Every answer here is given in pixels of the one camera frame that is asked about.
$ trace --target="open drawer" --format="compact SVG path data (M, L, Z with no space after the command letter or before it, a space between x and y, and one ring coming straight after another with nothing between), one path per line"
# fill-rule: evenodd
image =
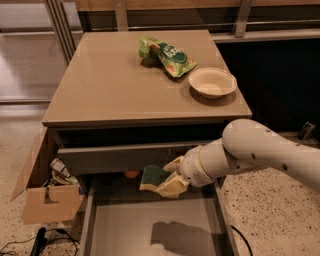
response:
M208 141L165 142L107 147L62 148L59 158L87 193L93 174L143 171L146 165L164 166L191 148Z
M139 191L141 175L92 180L80 255L239 255L218 182L179 199Z

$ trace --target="white bowl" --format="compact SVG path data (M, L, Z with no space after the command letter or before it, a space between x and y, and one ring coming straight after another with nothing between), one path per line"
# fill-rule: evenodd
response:
M237 80L229 72L218 68L197 69L189 76L190 85L203 97L218 99L234 92Z

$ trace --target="green snack bag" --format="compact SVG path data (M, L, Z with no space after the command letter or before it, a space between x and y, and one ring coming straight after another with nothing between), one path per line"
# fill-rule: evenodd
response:
M173 77L181 77L198 64L174 46L152 37L140 38L139 56L141 58L158 58Z

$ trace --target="black wire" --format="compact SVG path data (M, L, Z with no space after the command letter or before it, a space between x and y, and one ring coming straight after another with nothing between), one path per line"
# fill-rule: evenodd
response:
M245 236L244 236L235 226L232 226L232 225L231 225L231 228L232 228L234 231L236 231L236 232L241 236L241 238L243 239L243 241L245 242L245 244L246 244L247 247L248 247L250 256L253 256L253 252L252 252L252 250L251 250L251 246L250 246L248 240L245 238Z
M47 232L50 232L50 231L57 231L59 234L67 235L68 237L60 237L60 238L55 238L55 239L53 239L53 240L50 240L49 242L47 242L47 244L46 244L44 247L41 248L40 253L41 253L49 244L52 244L52 243L54 243L54 242L56 242L56 241L59 241L59 240L68 240L68 241L71 241L71 242L73 243L74 247L75 247L74 256L77 255L77 252L78 252L77 243L80 244L78 240L73 239L73 238L69 235L69 233L68 233L67 231L65 231L64 229L61 229L61 228L55 228L55 229L49 229L49 230L47 230Z
M33 238L30 238L29 240L26 240L26 241L22 241L22 242L10 242L10 243L7 243L5 246L2 247L1 251L0 251L0 256L3 256L3 255L17 255L17 253L15 251L8 251L8 252L4 252L3 250L9 246L10 244L24 244L24 243L27 243L27 242L30 242L31 240L35 239L36 237L33 237Z

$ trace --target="orange object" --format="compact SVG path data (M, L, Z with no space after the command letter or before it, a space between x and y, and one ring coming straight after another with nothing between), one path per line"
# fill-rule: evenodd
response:
M126 176L129 179L134 179L139 175L139 171L127 171L124 172L124 176Z

